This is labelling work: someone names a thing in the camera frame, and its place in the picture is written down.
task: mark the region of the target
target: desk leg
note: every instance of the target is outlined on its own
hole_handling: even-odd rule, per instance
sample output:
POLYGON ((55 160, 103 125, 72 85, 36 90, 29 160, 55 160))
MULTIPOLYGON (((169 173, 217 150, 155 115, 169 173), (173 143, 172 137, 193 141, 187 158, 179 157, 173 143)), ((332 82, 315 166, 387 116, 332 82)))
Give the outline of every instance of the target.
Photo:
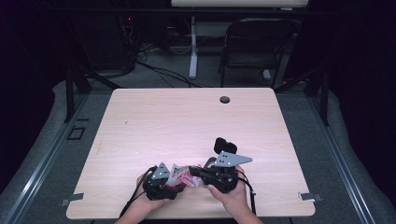
POLYGON ((195 33, 195 17, 191 17, 191 62, 190 62, 190 79, 197 78, 197 41, 195 33))

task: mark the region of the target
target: silver bracket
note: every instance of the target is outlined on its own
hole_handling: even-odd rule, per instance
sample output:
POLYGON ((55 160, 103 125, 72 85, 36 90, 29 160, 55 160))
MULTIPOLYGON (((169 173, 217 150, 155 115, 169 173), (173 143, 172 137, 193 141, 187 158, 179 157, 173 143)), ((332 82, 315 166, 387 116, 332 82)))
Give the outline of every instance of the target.
POLYGON ((242 163, 253 161, 250 157, 235 155, 230 152, 221 151, 215 161, 217 167, 233 167, 242 163))
POLYGON ((70 204, 70 202, 76 200, 82 200, 83 198, 84 198, 84 193, 73 194, 72 196, 70 196, 69 199, 62 199, 61 202, 59 203, 59 206, 67 206, 70 204))
POLYGON ((166 168, 166 165, 161 162, 161 164, 158 166, 157 170, 155 170, 154 174, 152 174, 152 179, 163 179, 163 178, 168 178, 170 175, 170 172, 168 168, 166 168))
POLYGON ((320 194, 314 193, 298 193, 299 198, 303 201, 311 201, 311 202, 320 202, 323 201, 323 198, 320 194))

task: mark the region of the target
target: human hand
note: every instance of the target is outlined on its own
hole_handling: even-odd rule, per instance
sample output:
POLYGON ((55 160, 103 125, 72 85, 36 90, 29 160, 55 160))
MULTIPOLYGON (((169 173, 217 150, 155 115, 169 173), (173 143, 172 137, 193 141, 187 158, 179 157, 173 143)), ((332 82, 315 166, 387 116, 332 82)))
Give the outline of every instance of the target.
MULTIPOLYGON (((143 176, 141 175, 137 178, 136 185, 139 183, 142 177, 143 176)), ((137 190, 136 196, 140 195, 143 192, 143 185, 140 185, 139 189, 137 190)), ((168 202, 169 199, 151 201, 145 194, 142 194, 131 203, 125 214, 119 220, 117 220, 116 223, 137 224, 145 219, 150 212, 166 205, 168 202)))
MULTIPOLYGON (((244 178, 244 170, 240 166, 235 166, 239 171, 238 177, 244 178)), ((221 193, 215 186, 207 186, 210 193, 217 200, 221 201, 225 210, 238 222, 238 223, 262 223, 248 207, 246 184, 238 181, 235 189, 228 193, 221 193)))

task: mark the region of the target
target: chair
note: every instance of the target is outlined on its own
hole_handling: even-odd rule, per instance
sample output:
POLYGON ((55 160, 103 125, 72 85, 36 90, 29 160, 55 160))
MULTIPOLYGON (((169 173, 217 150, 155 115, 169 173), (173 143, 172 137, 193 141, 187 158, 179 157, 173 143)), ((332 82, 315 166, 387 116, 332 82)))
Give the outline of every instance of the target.
POLYGON ((224 85, 225 68, 275 70, 271 88, 282 60, 285 45, 298 34, 299 22, 285 19, 244 18, 227 29, 219 73, 224 85))

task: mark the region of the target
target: table top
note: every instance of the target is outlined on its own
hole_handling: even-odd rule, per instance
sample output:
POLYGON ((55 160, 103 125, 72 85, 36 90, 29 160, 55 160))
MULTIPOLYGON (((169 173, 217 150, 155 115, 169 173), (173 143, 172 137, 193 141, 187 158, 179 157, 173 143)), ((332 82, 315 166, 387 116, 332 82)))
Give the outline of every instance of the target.
MULTIPOLYGON (((115 90, 74 192, 83 193, 83 199, 70 202, 66 215, 118 217, 136 179, 149 167, 205 165, 218 156, 213 150, 217 137, 253 159, 241 167, 257 193, 257 216, 315 213, 313 203, 298 196, 309 190, 274 91, 199 88, 115 90), (222 96, 230 103, 222 103, 222 96)), ((230 215, 202 184, 186 187, 148 218, 214 217, 230 215)))
POLYGON ((306 7, 308 0, 172 0, 172 7, 306 7))

